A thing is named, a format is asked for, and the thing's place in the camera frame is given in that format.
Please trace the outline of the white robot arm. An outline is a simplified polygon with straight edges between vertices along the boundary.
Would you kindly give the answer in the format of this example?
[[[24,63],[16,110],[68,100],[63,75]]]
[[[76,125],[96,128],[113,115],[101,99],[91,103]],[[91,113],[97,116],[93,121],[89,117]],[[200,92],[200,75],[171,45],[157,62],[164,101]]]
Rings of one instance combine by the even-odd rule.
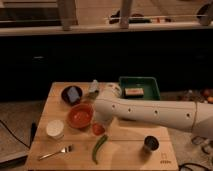
[[[190,132],[213,140],[213,104],[192,101],[131,100],[108,83],[94,101],[101,116],[120,117]]]

